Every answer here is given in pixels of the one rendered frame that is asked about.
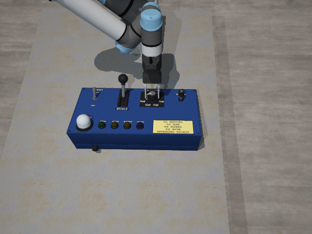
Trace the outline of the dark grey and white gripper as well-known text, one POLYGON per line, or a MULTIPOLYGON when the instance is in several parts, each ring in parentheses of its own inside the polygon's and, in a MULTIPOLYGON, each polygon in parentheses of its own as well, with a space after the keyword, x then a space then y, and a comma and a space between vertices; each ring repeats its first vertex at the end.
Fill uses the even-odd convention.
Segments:
POLYGON ((143 87, 145 87, 145 98, 147 98, 147 84, 157 84, 157 98, 159 98, 159 88, 161 84, 161 61, 162 43, 158 47, 146 47, 142 45, 142 68, 143 68, 143 87))

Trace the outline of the blue control console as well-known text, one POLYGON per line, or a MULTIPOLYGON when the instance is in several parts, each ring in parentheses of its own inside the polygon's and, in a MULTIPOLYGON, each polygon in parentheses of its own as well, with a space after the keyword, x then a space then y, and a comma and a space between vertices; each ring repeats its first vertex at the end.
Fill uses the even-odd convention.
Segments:
POLYGON ((77 149, 197 151, 196 89, 82 88, 67 135, 77 149))

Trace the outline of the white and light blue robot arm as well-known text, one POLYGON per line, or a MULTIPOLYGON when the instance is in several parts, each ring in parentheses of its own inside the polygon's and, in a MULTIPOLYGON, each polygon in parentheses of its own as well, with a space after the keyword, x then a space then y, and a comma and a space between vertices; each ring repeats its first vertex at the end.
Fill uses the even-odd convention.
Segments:
POLYGON ((112 39, 120 52, 129 54, 141 42, 147 47, 162 43, 162 13, 147 0, 97 0, 121 17, 124 23, 93 0, 56 1, 112 39))

